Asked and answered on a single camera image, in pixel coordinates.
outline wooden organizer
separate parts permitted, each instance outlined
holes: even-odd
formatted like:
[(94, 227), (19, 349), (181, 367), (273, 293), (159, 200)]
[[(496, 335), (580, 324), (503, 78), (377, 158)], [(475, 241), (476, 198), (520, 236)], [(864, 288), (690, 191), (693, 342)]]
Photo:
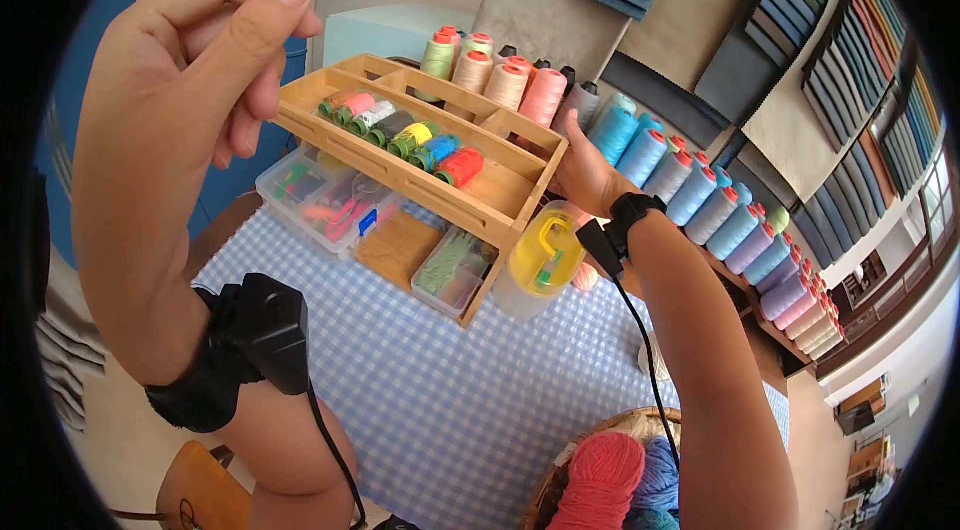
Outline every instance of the wooden organizer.
[[(474, 123), (411, 96), (413, 89), (474, 113)], [(421, 121), (436, 122), (443, 132), (456, 134), (465, 147), (483, 153), (483, 171), (458, 189), (338, 128), (317, 114), (320, 102), (338, 90), (371, 92)], [(553, 130), (481, 95), (372, 55), (354, 56), (286, 84), (280, 89), (280, 113), (273, 121), (499, 250), (493, 268), (458, 320), (463, 327), (473, 320), (506, 264), (568, 146)], [(548, 158), (507, 141), (511, 133), (540, 147)], [(442, 236), (401, 211), (361, 243), (356, 258), (409, 293), (413, 274)]]

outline wicker basket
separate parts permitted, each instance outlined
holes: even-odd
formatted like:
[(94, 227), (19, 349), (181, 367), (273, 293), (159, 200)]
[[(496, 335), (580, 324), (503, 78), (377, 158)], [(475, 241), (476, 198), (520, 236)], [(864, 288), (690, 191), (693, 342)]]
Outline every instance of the wicker basket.
[[(676, 425), (680, 424), (680, 410), (671, 409), (669, 407), (664, 408), (666, 412), (666, 418), (673, 422)], [(606, 419), (594, 428), (591, 428), (589, 432), (581, 434), (573, 440), (567, 448), (564, 450), (566, 453), (572, 452), (572, 447), (579, 445), (583, 440), (588, 436), (596, 434), (597, 432), (604, 432), (610, 428), (615, 428), (624, 421), (631, 419), (637, 416), (647, 416), (654, 417), (657, 421), (660, 420), (660, 411), (656, 407), (643, 407), (640, 409), (632, 409), (630, 411), (621, 413), (617, 416), (613, 416), (610, 419)], [(536, 486), (536, 491), (534, 496), (530, 501), (530, 505), (527, 507), (527, 511), (523, 514), (523, 519), (520, 522), (520, 527), (522, 530), (545, 530), (545, 528), (550, 524), (550, 520), (553, 519), (554, 514), (557, 512), (557, 505), (560, 502), (560, 497), (564, 494), (564, 490), (567, 487), (567, 482), (570, 477), (568, 476), (568, 471), (570, 469), (570, 457), (563, 457), (562, 464), (558, 465), (556, 462), (550, 465), (550, 468), (547, 470), (546, 475), (543, 476), (543, 479), (540, 480), (540, 483)]]

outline checkered tablecloth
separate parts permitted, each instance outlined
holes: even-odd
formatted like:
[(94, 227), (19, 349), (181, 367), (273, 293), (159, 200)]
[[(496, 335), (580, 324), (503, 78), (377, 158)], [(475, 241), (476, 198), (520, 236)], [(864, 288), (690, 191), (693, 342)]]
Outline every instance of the checkered tablecloth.
[[(324, 258), (262, 208), (196, 283), (219, 292), (247, 272), (303, 292), (310, 373), (354, 444), (360, 491), (424, 530), (515, 528), (570, 439), (655, 403), (635, 362), (641, 333), (603, 280), (568, 288), (525, 324), (488, 298), (463, 330), (359, 263)], [(764, 388), (786, 444), (788, 401)], [(680, 406), (672, 382), (660, 389), (665, 406)]]

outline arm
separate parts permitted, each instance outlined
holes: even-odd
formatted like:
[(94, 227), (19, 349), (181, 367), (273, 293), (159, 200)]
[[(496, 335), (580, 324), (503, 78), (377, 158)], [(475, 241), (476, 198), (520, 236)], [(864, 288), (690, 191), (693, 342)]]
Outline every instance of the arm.
[[(609, 218), (620, 195), (640, 190), (604, 160), (576, 123), (566, 125), (570, 149), (558, 169), (559, 183), (582, 209)], [(683, 526), (797, 528), (790, 464), (726, 290), (659, 211), (634, 224), (627, 242), (627, 273), (642, 291), (682, 402)]]
[[(284, 40), (322, 27), (311, 4), (139, 0), (103, 36), (78, 128), (74, 242), (93, 318), (141, 384), (169, 384), (193, 360), (209, 312), (182, 276), (186, 223), (211, 160), (251, 156), (258, 120), (277, 114)], [(257, 479), (252, 528), (349, 526), (354, 500), (306, 399), (246, 384), (217, 433)]]

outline plastic bin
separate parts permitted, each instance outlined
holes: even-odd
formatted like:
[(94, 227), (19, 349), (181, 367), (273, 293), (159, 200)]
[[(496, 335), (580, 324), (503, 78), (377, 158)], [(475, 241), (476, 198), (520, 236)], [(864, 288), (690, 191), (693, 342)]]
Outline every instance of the plastic bin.
[(586, 253), (576, 234), (582, 214), (565, 200), (553, 200), (536, 214), (493, 283), (501, 311), (531, 320), (570, 284)]
[(476, 236), (456, 225), (414, 273), (414, 296), (451, 318), (462, 316), (480, 290), (496, 252)]
[(256, 179), (267, 209), (318, 251), (345, 261), (402, 195), (316, 147), (301, 146)]

